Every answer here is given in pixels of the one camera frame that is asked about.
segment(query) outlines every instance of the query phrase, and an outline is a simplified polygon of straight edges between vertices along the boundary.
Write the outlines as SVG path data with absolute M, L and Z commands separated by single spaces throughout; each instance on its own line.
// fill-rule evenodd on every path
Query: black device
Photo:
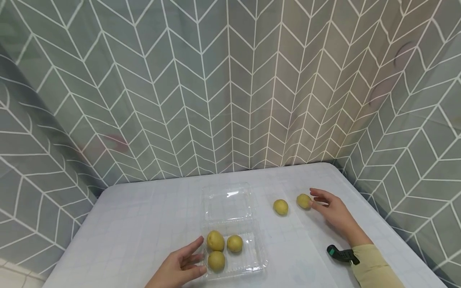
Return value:
M 340 262 L 352 262 L 354 265 L 358 265 L 360 261 L 354 255 L 352 249 L 340 251 L 336 246 L 329 245 L 326 249 L 327 253 L 333 258 Z

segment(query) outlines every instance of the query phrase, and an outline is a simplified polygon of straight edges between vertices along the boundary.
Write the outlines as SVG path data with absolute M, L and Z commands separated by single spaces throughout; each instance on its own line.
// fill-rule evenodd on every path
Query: small potato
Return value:
M 224 237 L 216 230 L 208 233 L 207 236 L 207 245 L 213 251 L 223 251 L 224 250 Z
M 275 212 L 280 216 L 288 214 L 288 203 L 285 200 L 279 199 L 274 202 L 273 206 Z
M 208 256 L 208 266 L 216 273 L 221 272 L 224 269 L 226 258 L 221 251 L 213 251 Z
M 242 250 L 243 240 L 239 235 L 232 235 L 227 238 L 227 249 L 233 253 L 238 253 Z
M 299 205 L 299 207 L 308 209 L 311 207 L 312 199 L 309 197 L 309 195 L 299 194 L 299 196 L 296 198 L 296 203 Z

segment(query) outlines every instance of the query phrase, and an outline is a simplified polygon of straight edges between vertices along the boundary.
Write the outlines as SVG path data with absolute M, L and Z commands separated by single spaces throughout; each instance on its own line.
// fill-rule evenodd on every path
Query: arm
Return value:
M 203 254 L 194 254 L 202 243 L 203 237 L 200 236 L 189 245 L 171 252 L 145 288 L 179 288 L 205 274 L 206 267 L 196 265 L 203 259 Z
M 362 288 L 404 288 L 404 285 L 383 256 L 350 214 L 340 198 L 324 190 L 311 188 L 312 208 L 320 212 L 352 247 L 360 264 L 352 265 Z

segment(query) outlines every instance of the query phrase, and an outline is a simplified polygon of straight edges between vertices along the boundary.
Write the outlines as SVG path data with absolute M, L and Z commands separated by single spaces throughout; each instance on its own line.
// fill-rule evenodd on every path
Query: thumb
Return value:
M 317 203 L 316 201 L 312 201 L 311 207 L 312 209 L 320 212 L 320 214 L 322 214 L 323 216 L 326 215 L 327 209 L 328 209 L 327 207 L 323 206 L 322 204 Z
M 193 268 L 182 271 L 179 274 L 178 281 L 181 283 L 181 285 L 184 285 L 189 281 L 199 278 L 206 272 L 207 272 L 207 268 L 205 266 L 195 266 Z

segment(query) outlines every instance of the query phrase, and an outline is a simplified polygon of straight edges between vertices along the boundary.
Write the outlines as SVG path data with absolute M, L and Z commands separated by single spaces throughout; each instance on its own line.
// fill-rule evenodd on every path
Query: left hand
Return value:
M 205 266 L 197 266 L 203 254 L 193 254 L 203 243 L 200 236 L 189 245 L 171 252 L 145 288 L 179 288 L 207 272 Z

